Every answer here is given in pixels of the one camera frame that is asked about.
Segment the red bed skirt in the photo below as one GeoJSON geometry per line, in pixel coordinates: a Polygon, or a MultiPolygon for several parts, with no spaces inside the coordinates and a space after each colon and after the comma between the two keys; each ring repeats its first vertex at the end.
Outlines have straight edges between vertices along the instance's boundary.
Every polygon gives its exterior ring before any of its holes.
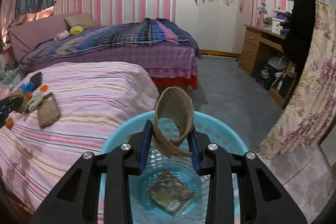
{"type": "Polygon", "coordinates": [[[190,79],[177,77],[177,78],[152,78],[153,82],[157,87],[167,88],[169,86],[180,86],[185,87],[188,86],[191,90],[197,89],[197,76],[191,76],[190,79]]]}

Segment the floral curtain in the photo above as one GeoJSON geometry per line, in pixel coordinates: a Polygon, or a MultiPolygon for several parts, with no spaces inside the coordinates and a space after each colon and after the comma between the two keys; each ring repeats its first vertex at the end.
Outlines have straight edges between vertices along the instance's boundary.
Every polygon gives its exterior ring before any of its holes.
{"type": "Polygon", "coordinates": [[[268,159],[315,144],[336,114],[336,9],[317,0],[313,38],[297,88],[260,148],[268,159]]]}

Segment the blue basket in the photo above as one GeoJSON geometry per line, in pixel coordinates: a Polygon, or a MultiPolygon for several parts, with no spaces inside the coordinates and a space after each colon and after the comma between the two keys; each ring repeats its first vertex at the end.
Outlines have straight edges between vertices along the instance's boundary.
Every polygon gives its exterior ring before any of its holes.
{"type": "MultiPolygon", "coordinates": [[[[154,111],[146,112],[135,116],[123,123],[106,140],[100,153],[109,153],[117,146],[127,143],[130,135],[143,130],[148,119],[153,120],[154,111]]],[[[161,131],[168,139],[177,138],[179,131],[174,123],[162,118],[159,120],[161,131]]],[[[197,131],[206,133],[212,143],[216,143],[225,148],[230,153],[244,155],[248,150],[244,142],[223,122],[206,115],[204,113],[194,112],[194,126],[197,131]]],[[[181,150],[189,150],[187,140],[179,147],[181,150]]],[[[102,176],[100,185],[100,195],[105,196],[106,175],[102,176]]],[[[155,149],[153,143],[150,147],[147,166],[140,177],[129,176],[130,200],[134,224],[140,223],[205,223],[205,217],[208,205],[210,176],[198,176],[192,166],[190,158],[172,157],[171,159],[163,156],[155,149]],[[161,175],[165,170],[170,171],[177,176],[194,193],[193,201],[185,210],[176,217],[165,212],[157,205],[147,192],[147,188],[161,175]]],[[[234,187],[234,205],[236,221],[239,221],[239,192],[236,175],[232,175],[234,187]]]]}

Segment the purple bedsheet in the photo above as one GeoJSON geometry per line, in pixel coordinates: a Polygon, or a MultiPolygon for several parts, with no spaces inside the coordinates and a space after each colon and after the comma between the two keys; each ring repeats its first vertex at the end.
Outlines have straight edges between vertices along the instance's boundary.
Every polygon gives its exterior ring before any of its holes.
{"type": "Polygon", "coordinates": [[[55,57],[34,64],[20,64],[27,72],[40,70],[61,62],[123,61],[145,68],[152,78],[190,79],[197,75],[194,47],[179,45],[155,45],[152,47],[106,48],[73,57],[55,57]]]}

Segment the pink striped bedsheet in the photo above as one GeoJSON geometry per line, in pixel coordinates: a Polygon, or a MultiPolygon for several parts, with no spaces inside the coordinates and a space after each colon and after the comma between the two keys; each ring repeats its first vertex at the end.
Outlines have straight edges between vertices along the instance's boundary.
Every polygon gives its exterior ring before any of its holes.
{"type": "Polygon", "coordinates": [[[36,111],[26,121],[12,112],[14,126],[0,129],[2,178],[32,211],[82,153],[98,154],[118,126],[153,110],[159,95],[144,68],[125,62],[66,62],[41,72],[61,118],[41,129],[36,111]]]}

